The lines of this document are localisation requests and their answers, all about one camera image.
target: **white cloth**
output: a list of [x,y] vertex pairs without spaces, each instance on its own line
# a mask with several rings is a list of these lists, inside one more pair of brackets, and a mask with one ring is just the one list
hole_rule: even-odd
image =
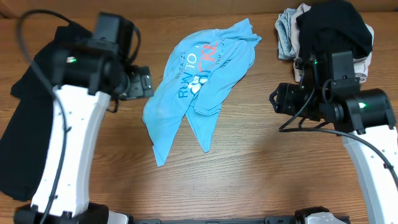
[[[296,13],[292,16],[292,24],[291,24],[291,31],[290,31],[290,41],[292,43],[292,47],[294,49],[296,58],[299,57],[299,51],[300,51],[300,44],[299,44],[299,34],[300,34],[300,29],[297,25],[296,18],[303,14],[304,12],[307,12],[308,10],[311,9],[311,6],[308,6],[306,4],[301,4],[297,10]],[[369,29],[370,33],[372,34],[372,45],[373,45],[373,40],[374,40],[374,31],[373,28],[367,24],[365,24],[366,27]],[[366,78],[368,77],[368,67],[371,64],[372,60],[372,52],[364,58],[360,59],[355,59],[353,60],[354,62],[354,70],[355,70],[355,76],[359,77],[359,82],[364,83],[366,81]],[[293,64],[293,69],[294,69],[294,80],[296,82],[299,82],[302,76],[302,71],[299,69],[296,69]]]

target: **wooden table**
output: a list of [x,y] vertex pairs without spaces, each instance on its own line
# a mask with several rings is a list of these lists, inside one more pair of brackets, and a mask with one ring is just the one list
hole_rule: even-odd
[[[198,30],[227,28],[248,17],[262,37],[256,61],[223,103],[211,151],[204,154],[184,118],[166,165],[157,167],[142,123],[146,99],[122,102],[106,115],[91,169],[91,201],[135,218],[163,220],[262,218],[292,215],[323,205],[353,223],[367,223],[366,207],[353,163],[341,139],[323,133],[278,133],[289,116],[275,114],[269,94],[293,83],[292,62],[277,59],[277,14],[133,19],[142,33],[136,60],[149,65],[154,85],[178,42]],[[363,89],[382,88],[398,115],[398,14],[364,13],[375,32],[369,79]],[[93,29],[95,18],[75,19]],[[27,23],[29,48],[36,53],[63,22],[42,16]],[[9,92],[25,72],[14,37],[15,21],[0,21],[0,133],[19,100]],[[0,223],[12,223],[16,202],[0,194]]]

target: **blue cloth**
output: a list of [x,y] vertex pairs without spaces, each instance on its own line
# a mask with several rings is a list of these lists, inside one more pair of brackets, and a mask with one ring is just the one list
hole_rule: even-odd
[[278,58],[282,60],[293,60],[296,57],[290,41],[291,20],[295,13],[296,9],[285,9],[275,23],[278,32]]
[[260,40],[245,19],[229,29],[191,34],[174,48],[143,115],[158,166],[165,164],[184,115],[204,152],[210,150],[221,104],[254,63]]

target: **black cloth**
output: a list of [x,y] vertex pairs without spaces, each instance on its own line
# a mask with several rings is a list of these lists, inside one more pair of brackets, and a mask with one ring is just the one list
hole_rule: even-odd
[[[54,40],[34,60],[50,78],[55,49],[61,43],[86,37],[91,37],[91,32],[78,24],[58,27]],[[12,86],[11,95],[21,101],[0,140],[0,191],[15,200],[26,201],[35,194],[43,174],[52,128],[53,101],[31,67]]]
[[300,58],[347,50],[353,52],[354,58],[363,58],[372,52],[372,34],[349,2],[314,3],[309,11],[297,17],[297,25]]

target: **wooden surface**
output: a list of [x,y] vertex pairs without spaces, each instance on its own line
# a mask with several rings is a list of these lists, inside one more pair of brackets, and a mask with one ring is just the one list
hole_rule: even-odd
[[[353,223],[367,223],[358,177],[341,139],[329,134],[278,133],[289,116],[275,114],[269,94],[280,82],[293,83],[292,62],[277,59],[277,14],[137,19],[142,34],[139,65],[149,65],[154,85],[181,39],[198,30],[227,28],[248,17],[262,37],[256,61],[233,88],[218,120],[210,152],[204,154],[184,118],[166,165],[157,167],[142,123],[147,100],[122,102],[107,113],[99,132],[91,170],[91,201],[136,218],[163,220],[262,218],[293,215],[319,206]],[[382,88],[398,116],[398,13],[363,13],[375,32],[368,81]],[[76,19],[90,29],[94,19]],[[25,33],[36,53],[62,21],[32,19]],[[0,21],[0,134],[18,104],[9,92],[25,72],[14,37],[15,21]],[[0,223],[11,223],[22,204],[0,194]]]
[[[13,15],[29,9],[51,9],[67,17],[95,17],[106,11],[126,17],[200,16],[221,14],[280,13],[325,0],[0,0]],[[348,0],[359,12],[386,12],[398,8],[398,0]]]

